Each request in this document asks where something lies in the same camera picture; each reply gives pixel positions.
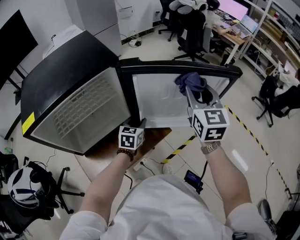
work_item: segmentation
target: yellow sticker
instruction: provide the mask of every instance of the yellow sticker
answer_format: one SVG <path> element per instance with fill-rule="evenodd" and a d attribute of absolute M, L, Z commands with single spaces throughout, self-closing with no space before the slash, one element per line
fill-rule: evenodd
<path fill-rule="evenodd" d="M 23 135 L 26 133 L 26 131 L 29 129 L 29 127 L 33 124 L 33 122 L 34 122 L 34 112 L 32 114 L 30 114 L 28 119 L 22 125 Z"/>

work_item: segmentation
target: desk leg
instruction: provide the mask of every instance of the desk leg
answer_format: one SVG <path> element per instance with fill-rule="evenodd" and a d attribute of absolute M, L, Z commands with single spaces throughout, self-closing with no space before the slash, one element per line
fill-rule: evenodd
<path fill-rule="evenodd" d="M 228 57 L 228 59 L 227 59 L 227 61 L 226 61 L 225 64 L 229 64 L 229 63 L 231 62 L 231 60 L 232 60 L 232 58 L 234 57 L 234 55 L 235 55 L 236 51 L 238 50 L 239 46 L 240 46 L 240 45 L 238 45 L 238 44 L 236 44 L 236 45 L 234 46 L 234 48 L 233 48 L 231 54 L 229 55 L 229 57 Z"/>

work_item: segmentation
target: shoe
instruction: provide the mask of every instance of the shoe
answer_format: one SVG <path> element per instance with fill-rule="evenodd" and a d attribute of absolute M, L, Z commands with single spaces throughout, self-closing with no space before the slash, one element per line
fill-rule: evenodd
<path fill-rule="evenodd" d="M 163 165 L 163 174 L 165 174 L 165 175 L 173 175 L 173 169 L 171 167 L 171 164 L 165 163 Z"/>

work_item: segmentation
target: laptop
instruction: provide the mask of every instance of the laptop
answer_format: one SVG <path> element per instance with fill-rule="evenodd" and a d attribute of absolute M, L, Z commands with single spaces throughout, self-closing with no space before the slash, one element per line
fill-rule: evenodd
<path fill-rule="evenodd" d="M 240 33 L 240 38 L 244 39 L 248 36 L 251 36 L 257 27 L 258 23 L 256 21 L 249 16 L 244 15 L 241 22 L 232 26 L 231 29 L 236 32 L 236 34 Z"/>

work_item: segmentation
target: black and yellow striped tape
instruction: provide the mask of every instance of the black and yellow striped tape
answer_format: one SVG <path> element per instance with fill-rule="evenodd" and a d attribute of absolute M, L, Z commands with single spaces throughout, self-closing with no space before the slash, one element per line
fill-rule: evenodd
<path fill-rule="evenodd" d="M 269 155 L 266 150 L 264 149 L 264 147 L 262 146 L 262 144 L 258 141 L 257 137 L 255 137 L 255 135 L 249 130 L 249 128 L 247 128 L 247 126 L 238 118 L 237 115 L 235 115 L 235 113 L 228 107 L 225 105 L 225 108 L 228 109 L 228 111 L 236 118 L 236 120 L 244 126 L 244 128 L 250 133 L 250 135 L 256 140 L 256 142 L 258 143 L 258 145 L 261 147 L 261 149 L 263 150 L 263 152 L 267 155 Z M 277 173 L 279 174 L 281 180 L 283 181 L 283 184 L 285 185 L 285 191 L 288 193 L 289 199 L 292 199 L 292 195 L 291 195 L 291 191 L 290 189 L 287 187 L 287 184 L 285 182 L 285 180 L 283 179 L 280 171 L 278 170 L 278 168 L 276 169 Z"/>
<path fill-rule="evenodd" d="M 193 141 L 193 139 L 196 137 L 196 135 L 191 136 L 183 145 L 181 145 L 175 152 L 170 154 L 162 163 L 167 163 L 169 162 L 170 159 L 172 159 L 174 156 L 176 156 L 182 149 L 184 149 L 187 145 Z"/>

